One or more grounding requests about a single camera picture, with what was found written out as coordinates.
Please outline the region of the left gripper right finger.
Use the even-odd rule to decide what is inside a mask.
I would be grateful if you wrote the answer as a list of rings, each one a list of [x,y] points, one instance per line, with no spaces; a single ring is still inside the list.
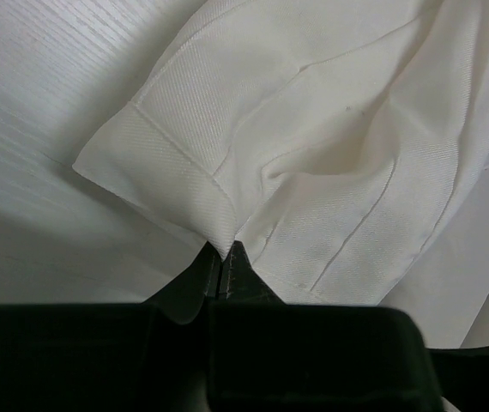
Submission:
[[[208,404],[213,411],[439,411],[442,395],[405,312],[283,303],[237,242],[208,305]]]

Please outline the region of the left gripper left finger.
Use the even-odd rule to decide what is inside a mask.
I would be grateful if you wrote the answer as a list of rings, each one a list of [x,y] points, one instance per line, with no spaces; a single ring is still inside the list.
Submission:
[[[203,365],[202,309],[220,263],[205,245],[141,303],[0,305],[0,411],[165,406]]]

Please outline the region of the white skirt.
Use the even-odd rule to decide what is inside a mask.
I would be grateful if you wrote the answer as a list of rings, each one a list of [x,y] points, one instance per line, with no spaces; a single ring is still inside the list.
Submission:
[[[74,170],[286,302],[462,344],[489,292],[489,1],[207,1]]]

